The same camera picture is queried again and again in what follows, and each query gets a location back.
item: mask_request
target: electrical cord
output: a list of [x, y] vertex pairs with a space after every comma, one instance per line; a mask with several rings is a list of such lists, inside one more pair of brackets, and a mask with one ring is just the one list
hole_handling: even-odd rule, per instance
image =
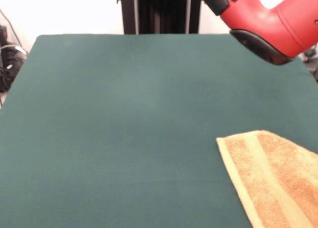
[[318, 67], [313, 72], [314, 79], [318, 82]]
[[310, 61], [311, 58], [313, 58], [313, 56], [316, 55], [316, 48], [317, 48], [317, 44], [316, 43], [313, 47], [311, 47], [310, 49], [304, 51], [304, 56], [307, 57], [304, 62], [308, 63]]
[[1, 10], [1, 8], [0, 8], [0, 13], [1, 13], [2, 16], [5, 18], [5, 20], [8, 22], [8, 24], [10, 25], [10, 28], [11, 28], [13, 34], [15, 35], [15, 37], [16, 37], [16, 39], [17, 39], [19, 45], [22, 46], [21, 41], [20, 41], [20, 39], [19, 39], [17, 33], [15, 32], [14, 27], [13, 27], [12, 24], [11, 24], [11, 21], [7, 18], [7, 16], [4, 14], [4, 12]]
[[23, 49], [21, 46], [17, 45], [17, 44], [7, 44], [4, 45], [0, 48], [0, 50], [5, 49], [5, 48], [15, 48], [16, 50], [20, 51], [21, 53], [23, 53], [24, 55], [29, 55], [29, 53]]
[[8, 45], [14, 46], [4, 49], [7, 58], [6, 66], [4, 67], [0, 62], [0, 93], [10, 90], [20, 68], [27, 58], [27, 55], [21, 53], [15, 44], [9, 43]]

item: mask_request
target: black metal frame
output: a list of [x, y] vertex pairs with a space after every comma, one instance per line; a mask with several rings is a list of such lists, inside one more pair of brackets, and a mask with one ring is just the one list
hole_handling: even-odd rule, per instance
[[136, 34], [134, 0], [121, 0], [125, 34]]
[[[134, 0], [121, 0], [125, 34], [136, 34]], [[187, 0], [138, 0], [139, 33], [186, 32]], [[191, 0], [189, 33], [199, 31], [201, 0]]]
[[[0, 47], [3, 47], [7, 44], [4, 27], [0, 25]], [[2, 58], [2, 66], [6, 68], [8, 66], [7, 58], [6, 58], [6, 49], [1, 50], [1, 58]]]

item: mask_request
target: black cable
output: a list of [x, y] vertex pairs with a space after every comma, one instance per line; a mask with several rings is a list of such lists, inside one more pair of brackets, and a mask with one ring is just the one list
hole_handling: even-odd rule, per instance
[[7, 59], [7, 66], [3, 67], [0, 62], [0, 93], [9, 91], [15, 77], [20, 71], [21, 66], [25, 61], [25, 55], [21, 57], [22, 53], [14, 47], [5, 48], [5, 54]]
[[315, 71], [313, 73], [315, 79], [316, 79], [317, 73], [318, 73], [318, 67], [315, 69]]
[[14, 30], [14, 28], [13, 28], [13, 26], [12, 26], [10, 20], [9, 20], [9, 19], [7, 18], [7, 16], [3, 13], [3, 11], [1, 10], [1, 8], [0, 8], [0, 13], [1, 13], [2, 16], [5, 18], [5, 20], [9, 23], [10, 28], [12, 29], [12, 32], [13, 32], [13, 34], [15, 35], [15, 37], [16, 37], [16, 39], [17, 39], [19, 45], [22, 46], [21, 41], [20, 41], [20, 39], [19, 39], [17, 33], [15, 32], [15, 30]]
[[310, 61], [311, 58], [313, 58], [314, 55], [316, 55], [317, 51], [316, 51], [316, 48], [317, 48], [317, 44], [316, 43], [313, 47], [311, 47], [310, 49], [304, 51], [304, 55], [305, 57], [307, 57], [307, 59], [305, 60], [305, 63], [308, 63]]
[[[3, 30], [2, 30], [2, 27], [0, 25], [0, 46], [1, 48], [7, 44], [7, 41], [5, 39], [5, 36], [4, 36], [4, 33], [3, 33]], [[7, 64], [7, 58], [6, 58], [6, 53], [5, 53], [5, 49], [1, 49], [0, 50], [1, 52], [1, 58], [2, 58], [2, 66], [3, 67], [7, 67], [8, 64]]]

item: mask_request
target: towel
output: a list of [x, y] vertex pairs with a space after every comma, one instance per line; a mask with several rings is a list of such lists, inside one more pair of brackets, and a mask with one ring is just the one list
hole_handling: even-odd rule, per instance
[[318, 228], [318, 155], [268, 131], [217, 138], [255, 228]]

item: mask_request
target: green felt mat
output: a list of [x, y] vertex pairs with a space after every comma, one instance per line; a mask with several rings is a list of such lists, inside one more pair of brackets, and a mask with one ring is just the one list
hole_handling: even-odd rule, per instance
[[41, 36], [0, 111], [0, 227], [251, 227], [215, 138], [318, 152], [317, 115], [300, 60], [228, 35]]

